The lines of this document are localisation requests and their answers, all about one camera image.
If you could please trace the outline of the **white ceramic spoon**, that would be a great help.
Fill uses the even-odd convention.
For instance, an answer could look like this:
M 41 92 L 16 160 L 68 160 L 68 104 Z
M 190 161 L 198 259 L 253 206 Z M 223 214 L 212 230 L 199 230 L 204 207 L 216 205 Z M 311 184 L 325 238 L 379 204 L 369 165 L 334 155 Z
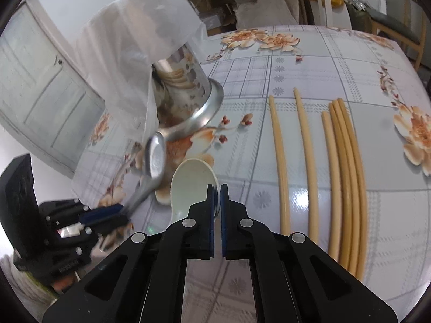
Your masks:
M 210 165 L 198 158 L 184 160 L 174 172 L 170 185 L 169 224 L 185 218 L 191 205 L 205 201 L 208 185 L 215 187 L 219 194 L 220 184 Z

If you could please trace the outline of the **steel spoon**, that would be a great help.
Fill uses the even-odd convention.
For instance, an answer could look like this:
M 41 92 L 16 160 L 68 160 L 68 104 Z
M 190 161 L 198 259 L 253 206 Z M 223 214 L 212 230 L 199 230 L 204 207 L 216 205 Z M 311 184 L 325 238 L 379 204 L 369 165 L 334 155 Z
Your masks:
M 143 182 L 123 205 L 122 214 L 131 218 L 141 203 L 160 184 L 166 168 L 166 141 L 163 135 L 155 132 L 146 145 L 143 156 Z

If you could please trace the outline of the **wooden chopstick two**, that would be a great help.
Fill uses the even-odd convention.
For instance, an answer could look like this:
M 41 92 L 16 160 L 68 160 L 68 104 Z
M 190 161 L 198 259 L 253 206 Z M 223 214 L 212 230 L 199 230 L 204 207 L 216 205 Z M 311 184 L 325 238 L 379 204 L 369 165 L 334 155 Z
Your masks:
M 313 142 L 308 125 L 308 118 L 303 106 L 299 90 L 294 88 L 294 98 L 297 106 L 297 114 L 303 139 L 305 155 L 305 167 L 308 183 L 308 237 L 318 244 L 319 240 L 319 207 L 318 207 L 318 182 L 316 163 L 313 154 Z

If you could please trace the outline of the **wooden chopstick four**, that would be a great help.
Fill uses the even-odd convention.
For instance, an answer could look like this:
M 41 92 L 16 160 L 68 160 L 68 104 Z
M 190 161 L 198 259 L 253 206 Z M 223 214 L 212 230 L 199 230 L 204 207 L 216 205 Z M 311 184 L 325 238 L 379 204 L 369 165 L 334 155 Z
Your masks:
M 336 150 L 339 161 L 340 190 L 341 190 L 341 234 L 340 234 L 340 254 L 339 263 L 349 269 L 351 254 L 351 182 L 349 172 L 349 160 L 346 151 L 346 143 L 341 129 L 341 121 L 338 118 L 335 101 L 329 104 L 329 114 L 332 121 L 335 135 Z

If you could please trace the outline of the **steel utensil holder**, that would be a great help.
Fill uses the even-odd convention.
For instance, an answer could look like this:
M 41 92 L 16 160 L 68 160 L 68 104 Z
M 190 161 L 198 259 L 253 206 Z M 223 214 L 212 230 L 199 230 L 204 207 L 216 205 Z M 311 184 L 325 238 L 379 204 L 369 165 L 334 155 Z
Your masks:
M 153 65 L 158 132 L 167 141 L 204 128 L 221 108 L 222 85 L 209 78 L 188 44 Z

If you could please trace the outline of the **wooden chopstick five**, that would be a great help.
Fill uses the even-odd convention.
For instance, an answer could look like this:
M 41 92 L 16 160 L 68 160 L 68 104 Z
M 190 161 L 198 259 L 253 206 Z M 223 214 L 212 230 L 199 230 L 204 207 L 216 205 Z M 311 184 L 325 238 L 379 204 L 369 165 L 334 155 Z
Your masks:
M 346 141 L 344 146 L 347 149 L 346 154 L 349 161 L 349 173 L 351 174 L 352 235 L 349 271 L 361 281 L 364 277 L 368 242 L 368 205 L 364 168 L 359 151 L 359 142 L 356 138 L 354 126 L 347 111 L 346 104 L 341 98 L 334 100 L 333 104 L 341 126 L 343 138 Z

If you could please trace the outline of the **wooden chopstick one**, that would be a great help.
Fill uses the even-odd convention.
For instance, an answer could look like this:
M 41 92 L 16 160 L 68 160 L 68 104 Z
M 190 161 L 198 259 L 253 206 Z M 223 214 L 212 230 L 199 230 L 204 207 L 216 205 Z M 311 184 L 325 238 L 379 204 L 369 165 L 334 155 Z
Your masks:
M 270 117 L 273 127 L 273 139 L 275 144 L 275 159 L 278 172 L 278 189 L 280 202 L 280 232 L 284 236 L 291 234 L 290 220 L 290 198 L 289 198 L 289 183 L 286 164 L 286 155 L 283 146 L 283 137 L 280 129 L 280 121 L 278 112 L 275 107 L 275 99 L 269 96 Z

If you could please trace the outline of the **white door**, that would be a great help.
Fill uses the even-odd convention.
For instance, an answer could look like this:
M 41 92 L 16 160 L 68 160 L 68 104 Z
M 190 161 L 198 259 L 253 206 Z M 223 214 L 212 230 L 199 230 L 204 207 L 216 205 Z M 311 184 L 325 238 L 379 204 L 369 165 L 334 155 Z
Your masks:
M 71 178 L 104 110 L 103 100 L 21 3 L 1 34 L 1 125 Z

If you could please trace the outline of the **white mesh cloth cover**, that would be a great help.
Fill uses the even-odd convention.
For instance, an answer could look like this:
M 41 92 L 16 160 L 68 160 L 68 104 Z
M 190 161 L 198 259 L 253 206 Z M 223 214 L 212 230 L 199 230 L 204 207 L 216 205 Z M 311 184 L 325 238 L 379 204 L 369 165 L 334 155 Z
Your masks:
M 85 24 L 75 58 L 126 135 L 144 143 L 158 128 L 152 65 L 184 44 L 204 61 L 206 38 L 187 0 L 116 0 Z

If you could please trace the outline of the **white sack under table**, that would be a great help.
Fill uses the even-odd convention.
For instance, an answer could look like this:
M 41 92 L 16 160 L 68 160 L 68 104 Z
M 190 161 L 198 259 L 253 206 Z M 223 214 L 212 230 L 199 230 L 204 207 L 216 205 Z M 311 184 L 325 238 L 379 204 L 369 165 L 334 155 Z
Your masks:
M 298 25 L 299 0 L 235 0 L 237 29 Z

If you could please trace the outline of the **wooden chair black seat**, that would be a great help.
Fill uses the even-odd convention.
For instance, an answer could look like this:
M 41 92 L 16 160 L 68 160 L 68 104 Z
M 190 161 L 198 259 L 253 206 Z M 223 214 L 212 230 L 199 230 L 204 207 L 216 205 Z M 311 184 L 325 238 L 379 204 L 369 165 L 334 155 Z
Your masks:
M 425 51 L 427 22 L 426 14 L 422 11 L 421 32 L 418 37 L 410 27 L 411 2 L 419 5 L 417 0 L 404 0 L 403 21 L 385 15 L 373 8 L 367 8 L 366 12 L 370 18 L 372 34 L 377 35 L 378 30 L 380 30 L 401 42 L 404 50 L 407 50 L 409 47 L 417 53 L 414 61 L 414 69 L 418 71 Z

